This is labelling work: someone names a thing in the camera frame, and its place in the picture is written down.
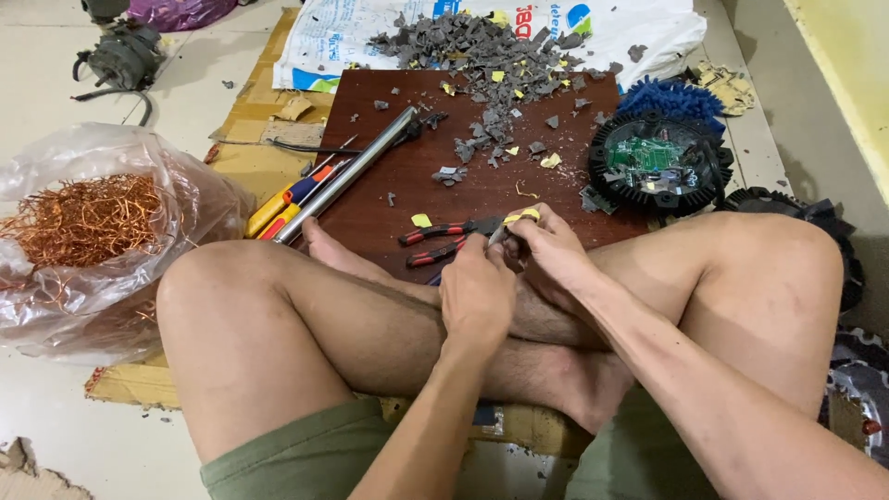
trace hand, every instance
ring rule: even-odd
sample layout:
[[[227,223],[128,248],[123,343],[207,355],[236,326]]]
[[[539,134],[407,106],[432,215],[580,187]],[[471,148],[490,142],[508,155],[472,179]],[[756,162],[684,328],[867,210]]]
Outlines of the hand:
[[[485,251],[486,238],[471,234],[442,270],[438,293],[451,345],[493,355],[506,339],[516,311],[516,274],[503,262],[503,247]]]
[[[536,224],[531,219],[519,219],[507,226],[511,233],[504,241],[507,255],[518,259],[525,269],[525,280],[543,298],[577,313],[580,305],[573,292],[589,279],[589,273],[584,271],[596,268],[564,219],[545,203],[533,208],[541,215]]]

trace red and black pliers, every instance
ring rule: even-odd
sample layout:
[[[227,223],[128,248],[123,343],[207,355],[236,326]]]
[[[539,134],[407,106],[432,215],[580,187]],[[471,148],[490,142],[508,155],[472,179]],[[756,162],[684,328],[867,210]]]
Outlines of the red and black pliers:
[[[479,219],[478,221],[469,220],[466,222],[453,224],[436,224],[434,226],[420,228],[403,236],[399,236],[398,243],[400,243],[402,246],[410,246],[414,243],[420,243],[421,241],[425,241],[426,239],[435,238],[438,236],[460,236],[451,243],[442,246],[437,250],[423,252],[422,254],[414,254],[408,257],[407,267],[416,268],[434,264],[436,262],[441,262],[444,259],[456,254],[461,248],[463,248],[463,245],[466,244],[466,238],[469,238],[470,233],[477,232],[490,237],[497,230],[497,228],[500,227],[502,222],[503,216],[495,215],[493,217]]]

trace foot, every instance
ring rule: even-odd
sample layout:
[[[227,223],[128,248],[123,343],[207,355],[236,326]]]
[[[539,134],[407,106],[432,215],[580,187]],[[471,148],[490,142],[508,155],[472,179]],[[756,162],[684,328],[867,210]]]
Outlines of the foot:
[[[636,380],[613,352],[569,350],[562,376],[565,392],[559,409],[594,436],[617,414]]]
[[[382,267],[350,252],[339,241],[321,229],[315,217],[302,223],[302,236],[308,241],[308,254],[324,264],[352,276],[384,283],[392,279]]]

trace purple bag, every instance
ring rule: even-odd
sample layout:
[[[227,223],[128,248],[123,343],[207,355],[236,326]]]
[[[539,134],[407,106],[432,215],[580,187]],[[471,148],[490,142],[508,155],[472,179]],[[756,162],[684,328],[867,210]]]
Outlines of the purple bag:
[[[168,33],[207,26],[231,12],[237,0],[131,0],[131,18]]]

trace blue microfiber cloth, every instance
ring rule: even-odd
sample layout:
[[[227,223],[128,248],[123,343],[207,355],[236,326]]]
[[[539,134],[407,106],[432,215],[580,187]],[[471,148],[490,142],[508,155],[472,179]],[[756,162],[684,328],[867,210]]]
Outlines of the blue microfiber cloth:
[[[646,75],[645,81],[639,80],[629,88],[617,107],[617,114],[646,109],[659,109],[667,118],[703,120],[719,136],[725,132],[725,125],[714,118],[722,115],[722,102],[711,91],[679,80],[659,82]]]

